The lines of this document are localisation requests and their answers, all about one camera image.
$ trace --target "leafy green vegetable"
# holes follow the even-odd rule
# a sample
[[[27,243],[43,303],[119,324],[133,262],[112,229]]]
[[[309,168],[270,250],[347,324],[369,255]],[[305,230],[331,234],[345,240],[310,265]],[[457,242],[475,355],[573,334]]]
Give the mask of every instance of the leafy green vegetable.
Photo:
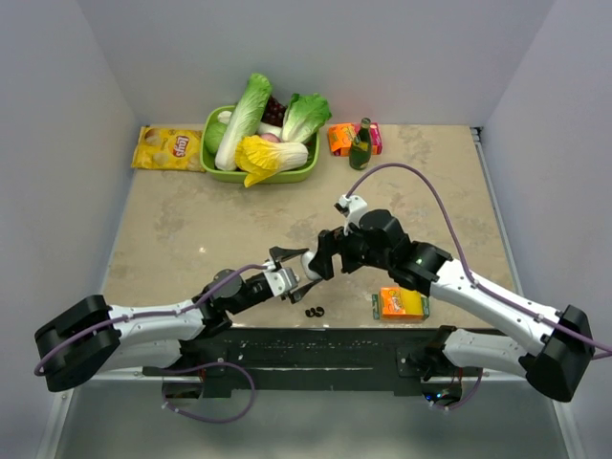
[[[284,142],[306,142],[330,118],[329,104],[321,94],[293,94],[285,112],[280,138]]]
[[[211,155],[217,154],[219,145],[227,129],[228,126],[226,124],[218,121],[208,125],[207,132],[204,135],[204,146],[207,148],[208,153]]]
[[[272,85],[265,76],[251,75],[247,89],[229,119],[228,129],[214,159],[218,169],[235,170],[236,146],[242,139],[252,136],[257,130],[271,93]]]

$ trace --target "beige table surface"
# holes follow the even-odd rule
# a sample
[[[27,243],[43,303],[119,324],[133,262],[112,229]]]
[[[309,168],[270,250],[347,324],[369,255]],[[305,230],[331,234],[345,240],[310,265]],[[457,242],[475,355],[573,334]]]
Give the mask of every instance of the beige table surface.
[[[169,304],[199,293],[225,268],[260,263],[273,246],[317,247],[320,230],[342,224],[333,205],[361,175],[346,158],[331,156],[321,129],[318,164],[305,182],[254,186],[216,182],[195,172],[138,170],[130,191],[104,288],[110,304]],[[382,125],[383,152],[371,164],[405,162],[433,182],[479,274],[512,288],[512,278],[482,168],[467,126]],[[425,185],[401,169],[370,177],[358,193],[370,208],[388,208],[412,239],[456,250]],[[302,274],[298,261],[295,266]],[[393,285],[384,272],[363,268],[317,285],[292,305],[278,298],[234,317],[238,326],[460,327],[487,326],[442,301],[431,302],[422,324],[399,325],[372,317],[371,295]],[[322,306],[325,316],[304,310]]]

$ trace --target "glass bottle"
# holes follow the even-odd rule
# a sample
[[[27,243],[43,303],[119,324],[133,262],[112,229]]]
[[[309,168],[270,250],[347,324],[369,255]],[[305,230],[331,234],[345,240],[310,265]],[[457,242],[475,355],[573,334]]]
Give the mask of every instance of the glass bottle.
[[[370,119],[363,118],[361,120],[361,128],[348,152],[348,163],[357,170],[367,168],[370,158],[372,157],[372,137],[370,136]]]

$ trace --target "green plastic tray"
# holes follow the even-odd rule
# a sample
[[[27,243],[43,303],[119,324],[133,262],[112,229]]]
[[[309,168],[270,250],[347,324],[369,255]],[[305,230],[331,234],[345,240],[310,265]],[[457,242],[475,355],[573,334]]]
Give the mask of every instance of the green plastic tray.
[[[216,110],[213,110],[210,115],[208,115],[207,123],[204,125],[203,134],[206,134],[208,125],[211,122],[215,122],[217,120],[217,116],[219,113],[229,110],[233,112],[235,105],[228,105],[225,107],[219,107]],[[310,139],[306,146],[308,147],[308,161],[306,164],[300,167],[299,169],[287,170],[285,172],[279,172],[276,175],[273,175],[269,179],[260,182],[261,184],[294,184],[296,182],[301,182],[302,180],[306,180],[310,174],[313,173],[313,169],[315,168],[315,164],[318,160],[318,144],[319,144],[319,133],[317,132],[314,135],[313,139]],[[202,151],[200,152],[200,163],[202,167],[206,170],[207,173],[212,175],[212,178],[218,180],[220,182],[229,182],[232,184],[242,184],[245,181],[245,177],[247,177],[247,173],[241,170],[219,170],[214,165],[214,155],[211,155],[207,148],[202,144]]]

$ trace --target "lay's logo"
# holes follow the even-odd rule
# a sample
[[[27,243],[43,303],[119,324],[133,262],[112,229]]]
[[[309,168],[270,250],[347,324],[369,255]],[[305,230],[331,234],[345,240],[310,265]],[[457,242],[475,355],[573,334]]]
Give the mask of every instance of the lay's logo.
[[[187,144],[189,143],[189,137],[178,136],[174,143],[174,149],[172,154],[177,158],[183,158],[187,152]]]

